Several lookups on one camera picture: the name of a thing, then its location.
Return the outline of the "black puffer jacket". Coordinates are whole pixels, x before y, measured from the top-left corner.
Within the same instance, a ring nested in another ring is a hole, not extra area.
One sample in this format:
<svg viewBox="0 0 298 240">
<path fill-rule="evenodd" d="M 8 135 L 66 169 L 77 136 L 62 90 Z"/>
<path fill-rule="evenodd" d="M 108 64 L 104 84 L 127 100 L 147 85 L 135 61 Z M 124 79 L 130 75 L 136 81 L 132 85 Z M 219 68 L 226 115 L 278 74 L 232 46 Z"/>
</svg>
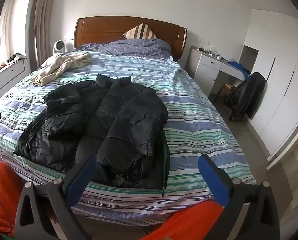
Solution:
<svg viewBox="0 0 298 240">
<path fill-rule="evenodd" d="M 93 181 L 165 190 L 170 152 L 165 104 L 130 77 L 63 85 L 44 96 L 45 109 L 25 128 L 14 153 L 59 172 L 94 156 Z"/>
</svg>

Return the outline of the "orange fleece trousers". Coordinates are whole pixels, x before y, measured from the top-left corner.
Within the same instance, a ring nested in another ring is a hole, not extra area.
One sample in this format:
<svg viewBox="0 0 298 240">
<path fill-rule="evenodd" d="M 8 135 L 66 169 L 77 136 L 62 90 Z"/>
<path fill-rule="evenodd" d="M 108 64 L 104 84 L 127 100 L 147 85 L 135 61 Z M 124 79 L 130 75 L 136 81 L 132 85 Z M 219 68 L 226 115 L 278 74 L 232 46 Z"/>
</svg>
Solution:
<svg viewBox="0 0 298 240">
<path fill-rule="evenodd" d="M 0 233 L 14 238 L 15 218 L 23 189 L 21 178 L 0 161 Z"/>
</svg>

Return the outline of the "striped blue green duvet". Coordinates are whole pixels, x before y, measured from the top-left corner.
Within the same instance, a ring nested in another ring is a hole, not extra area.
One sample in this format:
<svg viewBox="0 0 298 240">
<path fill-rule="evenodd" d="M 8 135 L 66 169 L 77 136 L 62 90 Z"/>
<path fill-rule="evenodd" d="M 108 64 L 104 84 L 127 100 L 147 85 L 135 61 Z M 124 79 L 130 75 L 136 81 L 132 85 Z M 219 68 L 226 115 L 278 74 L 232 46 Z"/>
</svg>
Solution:
<svg viewBox="0 0 298 240">
<path fill-rule="evenodd" d="M 168 215 L 212 198 L 198 170 L 198 159 L 207 154 L 232 178 L 255 184 L 246 158 L 227 124 L 199 86 L 171 59 L 113 56 L 92 53 L 92 61 L 69 69 L 53 82 L 35 87 L 33 72 L 0 98 L 0 161 L 21 178 L 36 185 L 50 183 L 59 173 L 35 164 L 13 151 L 25 127 L 45 108 L 44 96 L 59 86 L 94 80 L 98 74 L 151 87 L 165 103 L 168 121 L 164 128 L 171 163 L 164 191 L 117 189 L 91 182 L 77 215 L 130 226 L 159 224 Z"/>
</svg>

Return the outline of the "chair with dark jacket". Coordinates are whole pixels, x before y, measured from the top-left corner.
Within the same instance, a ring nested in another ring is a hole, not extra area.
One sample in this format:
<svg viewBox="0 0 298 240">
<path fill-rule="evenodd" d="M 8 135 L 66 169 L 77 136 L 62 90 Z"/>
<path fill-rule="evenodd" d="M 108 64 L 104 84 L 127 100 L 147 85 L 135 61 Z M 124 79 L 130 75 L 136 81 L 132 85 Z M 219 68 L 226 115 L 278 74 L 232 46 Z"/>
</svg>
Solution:
<svg viewBox="0 0 298 240">
<path fill-rule="evenodd" d="M 258 107 L 259 100 L 265 89 L 266 80 L 258 72 L 254 72 L 237 86 L 223 83 L 214 98 L 218 100 L 223 90 L 229 91 L 229 94 L 223 99 L 223 103 L 231 109 L 229 121 L 240 118 L 245 115 L 251 118 Z"/>
</svg>

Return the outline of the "white window side cabinet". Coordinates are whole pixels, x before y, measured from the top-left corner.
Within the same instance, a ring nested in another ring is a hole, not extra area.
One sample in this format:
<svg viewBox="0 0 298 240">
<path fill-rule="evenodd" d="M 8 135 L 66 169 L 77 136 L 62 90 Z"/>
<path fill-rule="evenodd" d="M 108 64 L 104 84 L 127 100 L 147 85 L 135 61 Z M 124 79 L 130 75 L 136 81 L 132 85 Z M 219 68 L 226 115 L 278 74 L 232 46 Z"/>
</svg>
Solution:
<svg viewBox="0 0 298 240">
<path fill-rule="evenodd" d="M 0 98 L 26 75 L 25 60 L 3 67 L 0 70 Z"/>
</svg>

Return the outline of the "beige crumpled garment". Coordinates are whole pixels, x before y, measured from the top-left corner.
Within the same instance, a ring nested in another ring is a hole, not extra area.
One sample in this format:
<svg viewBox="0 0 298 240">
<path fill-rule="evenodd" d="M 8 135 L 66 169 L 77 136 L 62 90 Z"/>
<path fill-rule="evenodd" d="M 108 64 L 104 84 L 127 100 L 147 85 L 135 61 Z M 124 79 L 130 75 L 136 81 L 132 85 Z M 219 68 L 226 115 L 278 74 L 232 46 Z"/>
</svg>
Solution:
<svg viewBox="0 0 298 240">
<path fill-rule="evenodd" d="M 58 55 L 49 57 L 42 65 L 42 71 L 31 80 L 33 86 L 44 86 L 60 77 L 68 69 L 78 69 L 92 61 L 88 53 Z"/>
</svg>

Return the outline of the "blue cloth on desk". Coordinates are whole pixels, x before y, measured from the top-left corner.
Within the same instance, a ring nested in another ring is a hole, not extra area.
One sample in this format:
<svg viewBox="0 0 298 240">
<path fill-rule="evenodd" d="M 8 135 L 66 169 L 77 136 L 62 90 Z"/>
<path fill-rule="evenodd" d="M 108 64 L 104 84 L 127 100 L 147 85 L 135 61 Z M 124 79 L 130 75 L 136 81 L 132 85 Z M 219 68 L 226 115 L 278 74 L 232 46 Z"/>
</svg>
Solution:
<svg viewBox="0 0 298 240">
<path fill-rule="evenodd" d="M 231 66 L 233 66 L 234 68 L 240 70 L 242 72 L 242 74 L 244 75 L 245 79 L 250 76 L 251 72 L 248 69 L 244 68 L 242 64 L 240 64 L 236 61 L 228 61 L 227 63 L 230 64 Z"/>
</svg>

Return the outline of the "white desk with drawers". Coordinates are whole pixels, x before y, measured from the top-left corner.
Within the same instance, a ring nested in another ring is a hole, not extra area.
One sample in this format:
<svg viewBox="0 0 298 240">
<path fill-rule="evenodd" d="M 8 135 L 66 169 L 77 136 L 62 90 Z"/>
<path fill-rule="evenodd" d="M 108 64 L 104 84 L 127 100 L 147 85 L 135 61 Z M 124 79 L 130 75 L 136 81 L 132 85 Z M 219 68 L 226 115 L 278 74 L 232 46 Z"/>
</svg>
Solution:
<svg viewBox="0 0 298 240">
<path fill-rule="evenodd" d="M 217 59 L 197 47 L 191 46 L 185 71 L 198 84 L 202 92 L 209 96 L 215 84 L 221 81 L 244 81 L 244 73 L 225 60 Z"/>
</svg>

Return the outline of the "small white fan heater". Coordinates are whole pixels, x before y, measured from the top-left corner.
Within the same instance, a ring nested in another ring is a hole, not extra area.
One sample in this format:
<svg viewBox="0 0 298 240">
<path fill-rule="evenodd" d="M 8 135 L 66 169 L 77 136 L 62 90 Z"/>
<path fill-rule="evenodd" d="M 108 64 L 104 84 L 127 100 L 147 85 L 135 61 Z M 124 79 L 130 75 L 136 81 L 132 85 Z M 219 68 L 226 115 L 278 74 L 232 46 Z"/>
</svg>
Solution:
<svg viewBox="0 0 298 240">
<path fill-rule="evenodd" d="M 53 45 L 53 56 L 65 53 L 65 43 L 62 40 L 58 40 Z"/>
</svg>

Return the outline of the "beige curtain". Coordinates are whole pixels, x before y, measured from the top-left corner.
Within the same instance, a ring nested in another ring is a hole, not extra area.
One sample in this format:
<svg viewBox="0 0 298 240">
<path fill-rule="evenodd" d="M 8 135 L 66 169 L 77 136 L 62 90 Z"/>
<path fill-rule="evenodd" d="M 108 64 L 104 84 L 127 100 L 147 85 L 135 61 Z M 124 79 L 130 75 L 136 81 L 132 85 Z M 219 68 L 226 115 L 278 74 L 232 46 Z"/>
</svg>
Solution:
<svg viewBox="0 0 298 240">
<path fill-rule="evenodd" d="M 50 22 L 53 0 L 37 0 L 34 13 L 35 59 L 38 67 L 52 55 Z"/>
</svg>

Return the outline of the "white wardrobe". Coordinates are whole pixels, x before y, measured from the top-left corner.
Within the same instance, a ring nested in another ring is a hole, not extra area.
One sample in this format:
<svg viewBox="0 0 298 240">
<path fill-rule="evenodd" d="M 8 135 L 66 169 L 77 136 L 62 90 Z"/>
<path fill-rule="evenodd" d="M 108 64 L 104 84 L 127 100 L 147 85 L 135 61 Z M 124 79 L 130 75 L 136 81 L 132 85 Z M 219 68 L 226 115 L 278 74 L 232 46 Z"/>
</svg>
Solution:
<svg viewBox="0 0 298 240">
<path fill-rule="evenodd" d="M 274 155 L 298 126 L 298 19 L 253 9 L 245 46 L 258 51 L 253 71 L 266 81 L 250 123 Z"/>
</svg>

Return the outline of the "brown wooden headboard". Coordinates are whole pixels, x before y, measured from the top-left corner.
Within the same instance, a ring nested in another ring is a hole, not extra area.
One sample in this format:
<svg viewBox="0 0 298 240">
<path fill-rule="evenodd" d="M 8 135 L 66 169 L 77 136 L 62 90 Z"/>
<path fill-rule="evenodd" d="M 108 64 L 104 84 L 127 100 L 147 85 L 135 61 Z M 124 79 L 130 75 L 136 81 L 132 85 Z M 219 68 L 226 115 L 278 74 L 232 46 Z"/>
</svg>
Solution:
<svg viewBox="0 0 298 240">
<path fill-rule="evenodd" d="M 74 47 L 87 43 L 109 43 L 124 38 L 124 33 L 146 23 L 157 38 L 170 45 L 174 60 L 179 60 L 186 45 L 187 29 L 179 25 L 132 16 L 93 16 L 79 18 L 74 30 Z"/>
</svg>

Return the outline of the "blue checked pillow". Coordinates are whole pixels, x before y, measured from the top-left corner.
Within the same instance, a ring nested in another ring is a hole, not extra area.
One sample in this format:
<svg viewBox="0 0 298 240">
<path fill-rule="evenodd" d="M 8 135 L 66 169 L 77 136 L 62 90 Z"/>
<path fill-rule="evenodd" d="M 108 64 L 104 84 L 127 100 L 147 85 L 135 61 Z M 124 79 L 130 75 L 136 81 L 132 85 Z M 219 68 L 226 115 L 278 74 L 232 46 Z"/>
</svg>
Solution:
<svg viewBox="0 0 298 240">
<path fill-rule="evenodd" d="M 87 43 L 76 47 L 74 51 L 93 51 L 114 56 L 153 57 L 168 59 L 171 57 L 170 45 L 160 39 L 124 39 L 110 43 Z"/>
</svg>

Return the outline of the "striped brown white pillow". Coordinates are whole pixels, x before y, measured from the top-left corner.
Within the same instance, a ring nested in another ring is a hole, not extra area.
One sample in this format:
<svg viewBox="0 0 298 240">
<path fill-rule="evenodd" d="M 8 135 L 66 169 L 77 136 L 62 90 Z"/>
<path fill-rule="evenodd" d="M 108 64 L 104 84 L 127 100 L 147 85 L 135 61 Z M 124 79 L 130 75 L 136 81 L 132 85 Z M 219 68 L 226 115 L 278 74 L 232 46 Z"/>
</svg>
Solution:
<svg viewBox="0 0 298 240">
<path fill-rule="evenodd" d="M 154 39 L 156 35 L 146 23 L 142 23 L 123 34 L 126 39 Z"/>
</svg>

